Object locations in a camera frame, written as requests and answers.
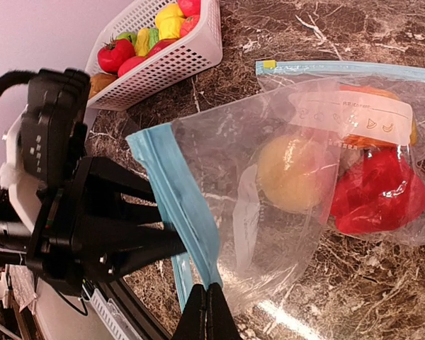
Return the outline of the white plastic mesh basket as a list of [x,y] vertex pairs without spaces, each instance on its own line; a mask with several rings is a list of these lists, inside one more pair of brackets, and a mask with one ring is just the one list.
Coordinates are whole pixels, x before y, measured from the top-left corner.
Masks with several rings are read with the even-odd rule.
[[[157,13],[170,3],[131,2],[99,33],[85,72],[93,76],[102,71],[97,53],[111,37],[153,26]],[[223,56],[220,2],[202,1],[200,9],[200,20],[193,31],[118,78],[89,99],[87,107],[125,111],[179,81],[218,65]]]

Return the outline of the pink red toy fruit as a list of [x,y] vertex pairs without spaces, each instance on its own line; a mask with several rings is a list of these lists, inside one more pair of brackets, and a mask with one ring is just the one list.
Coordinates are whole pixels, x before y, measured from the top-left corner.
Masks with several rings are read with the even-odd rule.
[[122,77],[124,74],[129,72],[130,70],[134,69],[135,67],[142,64],[147,58],[141,57],[141,56],[135,56],[131,57],[130,59],[126,60],[119,68],[118,70],[118,76]]

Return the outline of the yellow zipper slider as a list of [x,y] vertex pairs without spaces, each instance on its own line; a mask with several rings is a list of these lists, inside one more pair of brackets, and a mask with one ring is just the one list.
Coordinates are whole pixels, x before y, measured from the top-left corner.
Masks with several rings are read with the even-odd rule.
[[264,60],[263,68],[264,69],[275,69],[277,67],[277,62],[275,60]]

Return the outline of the clear zip bag blue zipper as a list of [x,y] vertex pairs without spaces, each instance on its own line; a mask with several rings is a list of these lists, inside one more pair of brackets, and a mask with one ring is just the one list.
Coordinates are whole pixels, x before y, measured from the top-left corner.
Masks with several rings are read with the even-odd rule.
[[342,234],[425,245],[425,68],[259,61],[264,91],[288,87],[288,120],[339,152],[330,215]]

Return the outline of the brown toy potato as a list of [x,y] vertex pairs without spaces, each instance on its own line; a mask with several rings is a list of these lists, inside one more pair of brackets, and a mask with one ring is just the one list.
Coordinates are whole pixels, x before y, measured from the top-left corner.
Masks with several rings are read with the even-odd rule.
[[107,86],[112,84],[118,76],[116,74],[97,73],[91,77],[89,99],[93,98],[96,94],[104,90]]

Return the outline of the orange toy mango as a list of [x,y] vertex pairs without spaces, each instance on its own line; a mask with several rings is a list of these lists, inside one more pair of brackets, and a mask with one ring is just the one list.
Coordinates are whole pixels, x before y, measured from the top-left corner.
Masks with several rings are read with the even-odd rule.
[[371,86],[341,85],[340,91],[346,144],[363,149],[417,143],[413,108],[397,94]]

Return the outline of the red toy tomato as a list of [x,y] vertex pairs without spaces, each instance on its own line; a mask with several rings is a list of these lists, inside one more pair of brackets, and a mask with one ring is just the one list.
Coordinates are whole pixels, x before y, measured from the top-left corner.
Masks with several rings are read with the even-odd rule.
[[134,46],[129,40],[111,40],[98,51],[97,61],[104,72],[117,73],[122,64],[134,56]]

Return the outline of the green toy vegetable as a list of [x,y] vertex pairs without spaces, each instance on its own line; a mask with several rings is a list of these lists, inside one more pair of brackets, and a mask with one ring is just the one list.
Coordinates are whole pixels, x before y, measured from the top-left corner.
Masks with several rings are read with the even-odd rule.
[[116,41],[119,41],[119,40],[128,41],[129,43],[132,44],[133,47],[135,47],[136,43],[137,43],[137,34],[131,33],[131,32],[124,32],[124,33],[121,33],[115,40]]

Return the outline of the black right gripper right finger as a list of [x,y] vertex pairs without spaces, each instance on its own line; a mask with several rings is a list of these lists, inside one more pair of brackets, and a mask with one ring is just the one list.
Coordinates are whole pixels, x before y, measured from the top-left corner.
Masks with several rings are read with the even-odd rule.
[[241,339],[222,288],[218,283],[212,283],[207,291],[206,339]]

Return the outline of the red toy bell pepper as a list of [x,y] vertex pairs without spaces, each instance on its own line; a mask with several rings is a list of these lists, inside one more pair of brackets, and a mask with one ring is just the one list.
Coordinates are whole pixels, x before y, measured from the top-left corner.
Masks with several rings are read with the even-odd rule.
[[425,211],[425,185],[397,149],[367,152],[337,181],[331,205],[344,234],[390,232]]

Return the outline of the yellow orange toy peach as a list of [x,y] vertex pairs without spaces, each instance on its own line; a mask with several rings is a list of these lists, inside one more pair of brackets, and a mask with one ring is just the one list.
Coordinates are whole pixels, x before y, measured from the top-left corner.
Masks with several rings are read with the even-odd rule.
[[326,201],[336,165],[336,157],[323,144],[282,135],[261,149],[257,178],[260,188],[277,208],[305,213]]

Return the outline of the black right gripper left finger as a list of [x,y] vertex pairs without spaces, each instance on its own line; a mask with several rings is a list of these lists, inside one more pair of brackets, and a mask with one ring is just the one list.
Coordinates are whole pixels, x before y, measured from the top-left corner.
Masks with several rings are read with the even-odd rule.
[[206,325],[206,291],[201,284],[195,284],[179,320],[172,340],[203,340]]

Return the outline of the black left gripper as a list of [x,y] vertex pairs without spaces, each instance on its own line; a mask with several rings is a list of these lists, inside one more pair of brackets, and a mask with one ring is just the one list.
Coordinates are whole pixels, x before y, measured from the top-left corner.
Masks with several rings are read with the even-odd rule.
[[109,283],[186,253],[170,230],[146,229],[113,244],[112,227],[161,222],[154,203],[149,181],[107,157],[85,157],[44,199],[25,264],[57,292],[79,297],[85,279]]

